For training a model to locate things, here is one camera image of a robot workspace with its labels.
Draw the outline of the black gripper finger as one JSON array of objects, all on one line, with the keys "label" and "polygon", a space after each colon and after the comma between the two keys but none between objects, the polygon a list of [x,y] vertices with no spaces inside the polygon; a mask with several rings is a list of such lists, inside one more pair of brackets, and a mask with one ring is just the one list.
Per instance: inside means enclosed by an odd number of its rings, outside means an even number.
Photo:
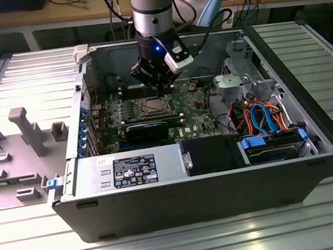
[{"label": "black gripper finger", "polygon": [[158,72],[161,95],[172,93],[174,81],[180,76],[180,72],[174,73],[167,66],[163,66]]},{"label": "black gripper finger", "polygon": [[153,63],[146,60],[138,61],[130,68],[130,74],[145,86],[156,90],[158,96],[162,96],[161,83]]}]

